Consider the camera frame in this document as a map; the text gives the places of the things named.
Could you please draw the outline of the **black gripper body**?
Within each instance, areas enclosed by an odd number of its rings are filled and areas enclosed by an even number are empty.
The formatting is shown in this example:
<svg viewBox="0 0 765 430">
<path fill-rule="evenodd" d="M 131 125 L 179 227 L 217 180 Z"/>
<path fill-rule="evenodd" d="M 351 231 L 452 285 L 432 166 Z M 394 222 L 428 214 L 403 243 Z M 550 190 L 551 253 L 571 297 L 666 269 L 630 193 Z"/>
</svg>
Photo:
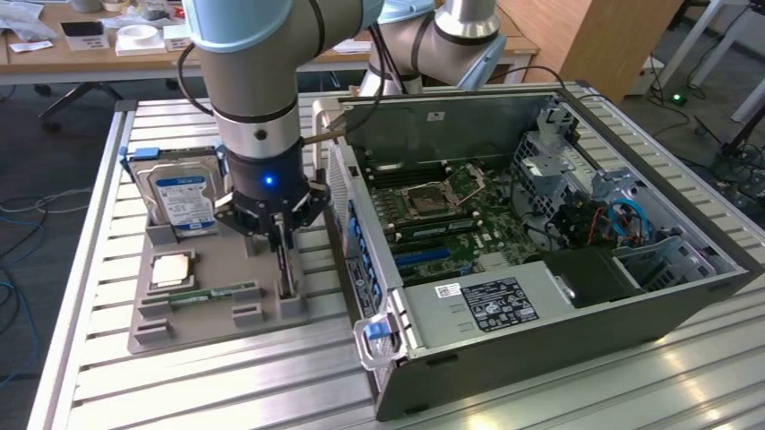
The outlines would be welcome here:
<svg viewBox="0 0 765 430">
<path fill-rule="evenodd" d="M 284 214 L 308 189 L 303 173 L 303 142 L 296 141 L 280 155 L 265 159 L 251 159 L 229 150 L 228 171 L 233 192 L 267 201 L 284 224 Z"/>
</svg>

